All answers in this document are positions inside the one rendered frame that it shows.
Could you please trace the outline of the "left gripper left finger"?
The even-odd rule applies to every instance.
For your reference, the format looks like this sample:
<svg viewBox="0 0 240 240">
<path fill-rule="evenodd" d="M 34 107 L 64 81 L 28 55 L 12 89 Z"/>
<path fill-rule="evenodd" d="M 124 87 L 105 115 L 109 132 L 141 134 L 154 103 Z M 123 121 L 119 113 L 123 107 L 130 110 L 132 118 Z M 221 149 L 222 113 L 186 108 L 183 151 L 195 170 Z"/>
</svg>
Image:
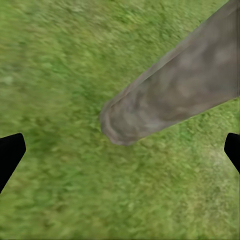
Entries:
<svg viewBox="0 0 240 240">
<path fill-rule="evenodd" d="M 0 138 L 0 192 L 4 189 L 25 152 L 25 140 L 21 133 Z"/>
</svg>

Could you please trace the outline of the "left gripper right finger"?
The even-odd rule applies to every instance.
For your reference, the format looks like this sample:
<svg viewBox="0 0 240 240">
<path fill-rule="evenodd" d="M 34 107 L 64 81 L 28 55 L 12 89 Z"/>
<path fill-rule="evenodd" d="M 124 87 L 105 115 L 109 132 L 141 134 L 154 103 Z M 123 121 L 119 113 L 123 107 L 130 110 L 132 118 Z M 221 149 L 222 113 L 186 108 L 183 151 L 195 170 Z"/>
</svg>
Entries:
<svg viewBox="0 0 240 240">
<path fill-rule="evenodd" d="M 240 173 L 240 135 L 229 133 L 227 135 L 224 151 Z"/>
</svg>

